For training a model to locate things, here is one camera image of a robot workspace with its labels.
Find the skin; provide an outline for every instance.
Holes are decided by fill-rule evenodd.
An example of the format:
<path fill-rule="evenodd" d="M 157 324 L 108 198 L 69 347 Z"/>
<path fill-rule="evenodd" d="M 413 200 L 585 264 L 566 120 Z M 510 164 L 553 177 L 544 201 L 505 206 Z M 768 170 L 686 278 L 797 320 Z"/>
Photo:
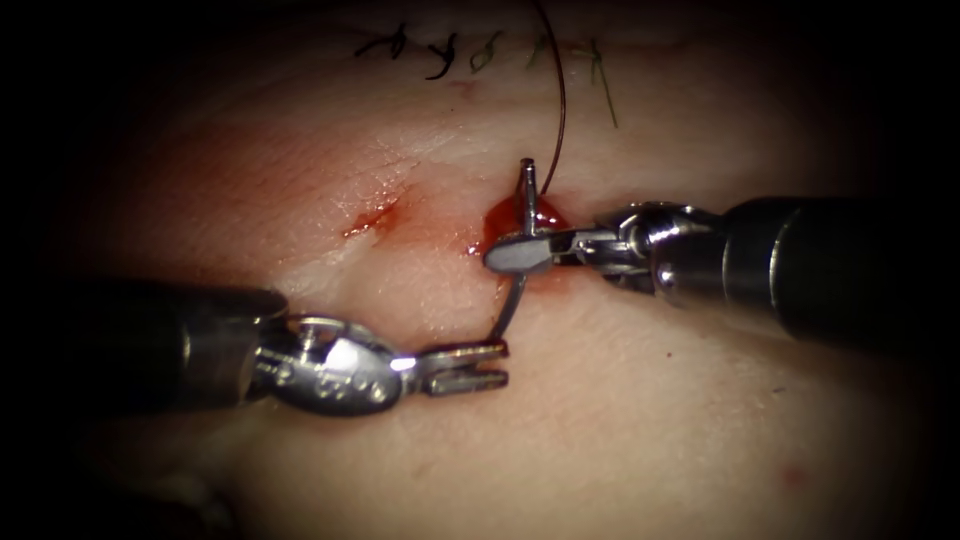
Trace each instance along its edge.
<path fill-rule="evenodd" d="M 850 141 L 868 126 L 736 18 L 546 7 L 569 103 L 549 199 L 571 222 L 630 201 L 723 211 L 859 193 L 844 179 L 861 177 Z M 387 46 L 353 56 L 401 21 L 397 60 Z M 164 99 L 62 218 L 58 257 L 276 287 L 294 311 L 360 322 L 405 350 L 482 337 L 504 291 L 465 251 L 519 160 L 542 178 L 554 149 L 549 50 L 524 69 L 536 25 L 523 3 L 375 4 L 161 66 L 145 87 Z M 494 59 L 471 75 L 497 30 Z M 457 59 L 425 81 L 442 67 L 427 45 L 451 32 Z M 590 59 L 570 52 L 590 38 L 619 129 Z M 358 223 L 372 226 L 344 235 Z M 268 398 L 97 426 L 84 456 L 251 539 L 875 538 L 898 517 L 891 494 L 914 487 L 921 386 L 900 367 L 738 333 L 587 270 L 534 278 L 506 337 L 502 391 L 350 420 Z"/>

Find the red blood spot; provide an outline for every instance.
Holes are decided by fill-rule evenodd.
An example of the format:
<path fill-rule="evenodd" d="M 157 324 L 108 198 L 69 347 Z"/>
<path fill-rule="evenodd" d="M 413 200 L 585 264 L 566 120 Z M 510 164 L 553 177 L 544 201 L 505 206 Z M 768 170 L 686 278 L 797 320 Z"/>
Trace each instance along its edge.
<path fill-rule="evenodd" d="M 477 81 L 452 81 L 447 83 L 447 86 L 453 88 L 462 88 L 463 91 L 460 92 L 460 97 L 464 101 L 473 101 L 473 91 L 477 86 Z"/>
<path fill-rule="evenodd" d="M 797 463 L 788 463 L 780 469 L 780 481 L 790 491 L 804 488 L 808 480 L 807 470 Z"/>
<path fill-rule="evenodd" d="M 343 231 L 343 237 L 350 238 L 351 236 L 356 236 L 370 229 L 382 232 L 392 231 L 399 224 L 396 210 L 397 201 L 377 205 L 372 211 L 364 212 L 357 216 L 357 220 L 353 222 L 353 225 Z"/>
<path fill-rule="evenodd" d="M 540 197 L 537 199 L 537 228 L 566 229 L 570 223 L 550 204 Z M 487 212 L 483 220 L 483 240 L 467 246 L 468 255 L 484 253 L 498 238 L 520 230 L 520 221 L 511 195 L 498 202 Z"/>

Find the green suture thread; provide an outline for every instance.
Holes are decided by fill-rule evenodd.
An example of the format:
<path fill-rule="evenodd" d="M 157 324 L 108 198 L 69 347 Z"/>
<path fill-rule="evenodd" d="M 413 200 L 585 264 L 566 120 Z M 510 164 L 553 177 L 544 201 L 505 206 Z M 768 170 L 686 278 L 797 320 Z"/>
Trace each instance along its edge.
<path fill-rule="evenodd" d="M 527 62 L 526 69 L 530 69 L 533 66 L 533 61 L 537 59 L 537 53 L 542 51 L 547 45 L 547 36 L 540 34 L 537 37 L 537 41 L 533 43 L 533 54 L 530 55 L 530 61 Z"/>
<path fill-rule="evenodd" d="M 500 34 L 502 33 L 503 32 L 501 32 L 500 30 L 497 30 L 496 32 L 494 32 L 493 37 L 491 37 L 490 41 L 488 41 L 487 44 L 483 46 L 483 49 L 473 53 L 473 56 L 470 57 L 470 73 L 476 74 L 478 71 L 483 69 L 487 64 L 489 64 L 490 60 L 493 60 L 493 41 L 497 39 L 497 37 L 500 36 Z M 474 60 L 478 56 L 481 59 L 480 65 L 476 65 L 474 63 Z"/>
<path fill-rule="evenodd" d="M 600 51 L 597 50 L 597 40 L 590 40 L 590 49 L 591 50 L 589 51 L 574 49 L 573 54 L 577 56 L 586 56 L 593 60 L 590 63 L 591 85 L 593 85 L 595 82 L 595 74 L 597 70 L 600 71 L 600 80 L 603 82 L 603 91 L 607 94 L 607 106 L 610 107 L 610 117 L 613 118 L 613 127 L 619 128 L 620 126 L 617 125 L 617 113 L 613 111 L 613 99 L 610 98 L 610 86 L 607 84 L 607 75 L 603 72 L 603 57 L 600 55 Z"/>

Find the blood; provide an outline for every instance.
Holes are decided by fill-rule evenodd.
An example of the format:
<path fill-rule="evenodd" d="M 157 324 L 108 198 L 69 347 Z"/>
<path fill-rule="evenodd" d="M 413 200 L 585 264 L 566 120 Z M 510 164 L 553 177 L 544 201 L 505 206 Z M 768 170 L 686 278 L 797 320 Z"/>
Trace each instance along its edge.
<path fill-rule="evenodd" d="M 521 223 L 518 219 L 514 200 L 513 195 L 511 195 L 493 205 L 493 208 L 487 211 L 483 220 L 483 240 L 468 245 L 467 255 L 481 255 L 501 236 L 520 230 Z M 537 199 L 536 226 L 538 229 L 559 230 L 569 228 L 570 223 L 560 215 L 560 212 L 550 204 L 549 200 L 539 197 Z"/>

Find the curved suture needle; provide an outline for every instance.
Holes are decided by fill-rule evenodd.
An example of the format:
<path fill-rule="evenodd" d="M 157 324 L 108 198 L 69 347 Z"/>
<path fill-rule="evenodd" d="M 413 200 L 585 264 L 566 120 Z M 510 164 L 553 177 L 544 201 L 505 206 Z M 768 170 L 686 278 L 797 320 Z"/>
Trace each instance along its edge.
<path fill-rule="evenodd" d="M 523 215 L 522 234 L 529 237 L 535 236 L 537 232 L 537 171 L 533 165 L 533 160 L 530 158 L 524 158 L 520 161 L 520 179 L 517 182 L 514 197 L 518 203 L 518 209 Z M 526 274 L 513 275 L 510 281 L 510 291 L 507 293 L 507 298 L 500 309 L 500 315 L 493 325 L 493 330 L 490 331 L 490 339 L 503 337 L 507 327 L 510 326 L 513 315 L 517 312 L 526 285 Z"/>

